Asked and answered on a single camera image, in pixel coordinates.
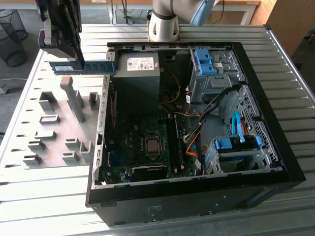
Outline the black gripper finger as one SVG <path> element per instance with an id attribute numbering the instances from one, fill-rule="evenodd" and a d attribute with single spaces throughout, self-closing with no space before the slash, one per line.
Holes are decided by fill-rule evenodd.
<path id="1" fill-rule="evenodd" d="M 81 51 L 82 32 L 81 10 L 79 4 L 60 4 L 62 44 L 66 58 L 74 70 L 83 70 L 85 60 Z"/>

